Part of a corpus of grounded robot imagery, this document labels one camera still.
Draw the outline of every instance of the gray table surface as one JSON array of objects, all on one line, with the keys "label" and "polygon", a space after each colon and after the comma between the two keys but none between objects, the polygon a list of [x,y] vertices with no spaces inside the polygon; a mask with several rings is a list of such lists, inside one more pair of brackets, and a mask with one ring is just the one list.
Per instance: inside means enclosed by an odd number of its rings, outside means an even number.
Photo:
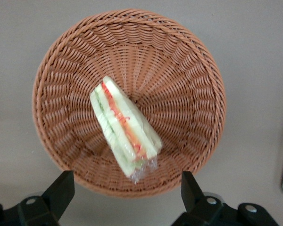
[{"label": "gray table surface", "polygon": [[[174,19],[205,43],[224,79],[227,116],[221,142],[196,179],[234,208],[264,206],[283,226],[283,0],[0,0],[0,202],[9,208],[60,174],[31,112],[46,51],[84,17],[122,8]],[[75,188],[61,225],[167,226],[184,211],[179,188],[139,200]]]}]

